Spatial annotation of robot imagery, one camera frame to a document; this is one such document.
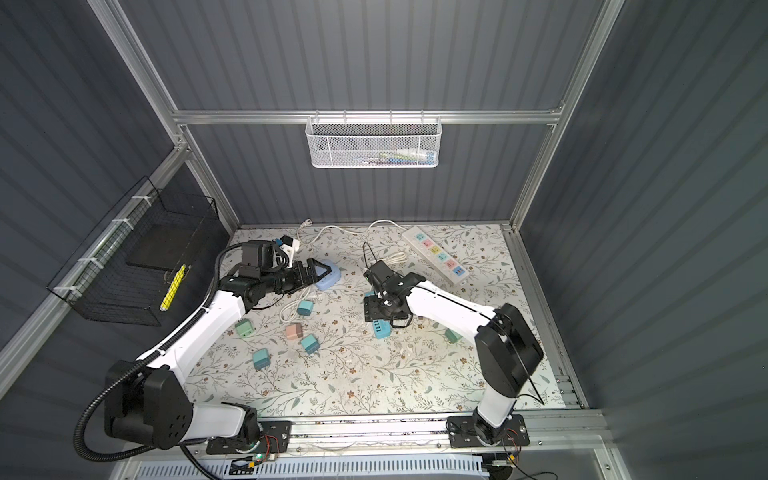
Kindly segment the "teal blue power strip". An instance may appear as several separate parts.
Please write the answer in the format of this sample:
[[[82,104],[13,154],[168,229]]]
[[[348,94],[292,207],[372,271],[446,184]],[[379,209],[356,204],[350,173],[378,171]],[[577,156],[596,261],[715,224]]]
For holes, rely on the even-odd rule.
[[[383,340],[392,335],[392,324],[388,320],[373,320],[372,330],[374,337],[378,340]]]

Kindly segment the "pink plug adapter cube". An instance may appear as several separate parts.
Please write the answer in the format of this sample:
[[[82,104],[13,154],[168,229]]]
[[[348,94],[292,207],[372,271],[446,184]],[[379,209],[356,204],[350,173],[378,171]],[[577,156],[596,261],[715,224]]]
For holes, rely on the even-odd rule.
[[[301,340],[304,337],[303,327],[300,323],[290,323],[285,328],[285,336],[288,340]]]

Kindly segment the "light blue round power strip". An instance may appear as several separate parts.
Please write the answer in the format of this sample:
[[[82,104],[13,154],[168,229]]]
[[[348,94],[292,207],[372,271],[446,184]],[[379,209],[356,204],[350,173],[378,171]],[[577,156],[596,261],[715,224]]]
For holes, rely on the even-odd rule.
[[[318,277],[316,287],[319,291],[331,289],[341,279],[339,267],[328,260],[315,263],[315,271]]]

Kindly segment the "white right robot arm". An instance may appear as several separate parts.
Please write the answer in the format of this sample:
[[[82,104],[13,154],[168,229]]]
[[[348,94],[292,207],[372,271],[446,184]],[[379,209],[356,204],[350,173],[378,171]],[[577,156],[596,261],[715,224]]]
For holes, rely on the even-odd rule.
[[[487,438],[498,434],[544,359],[520,310],[509,303],[491,307],[465,300],[420,274],[402,275],[383,261],[368,267],[364,278],[374,292],[368,304],[383,319],[424,317],[475,345],[485,387],[474,411],[474,431]]]

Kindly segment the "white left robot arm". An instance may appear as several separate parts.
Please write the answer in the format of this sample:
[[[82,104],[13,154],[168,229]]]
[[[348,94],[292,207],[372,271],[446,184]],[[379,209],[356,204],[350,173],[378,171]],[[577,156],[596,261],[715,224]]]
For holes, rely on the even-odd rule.
[[[110,369],[107,381],[118,385],[105,398],[105,433],[162,450],[214,438],[241,445],[259,442],[262,433],[254,408],[233,403],[196,406],[183,385],[225,330],[254,309],[266,294],[292,294],[320,278],[313,260],[297,261],[291,268],[255,277],[223,278],[211,299],[137,359],[147,362],[137,373],[119,380],[131,367],[126,361]]]

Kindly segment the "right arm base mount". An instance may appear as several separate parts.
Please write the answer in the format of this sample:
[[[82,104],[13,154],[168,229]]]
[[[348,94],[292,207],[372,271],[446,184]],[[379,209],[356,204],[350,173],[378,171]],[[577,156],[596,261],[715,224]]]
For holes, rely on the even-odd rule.
[[[445,422],[450,446],[455,449],[475,447],[526,447],[530,444],[524,418],[508,415],[504,422],[493,427],[479,415],[450,416]]]

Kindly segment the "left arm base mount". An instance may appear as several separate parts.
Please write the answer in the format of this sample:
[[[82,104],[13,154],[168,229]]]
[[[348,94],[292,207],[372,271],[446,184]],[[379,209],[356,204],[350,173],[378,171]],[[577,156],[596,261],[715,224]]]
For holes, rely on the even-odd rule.
[[[290,421],[260,420],[255,432],[232,438],[216,437],[206,446],[208,455],[266,454],[277,455],[287,451],[293,423]]]

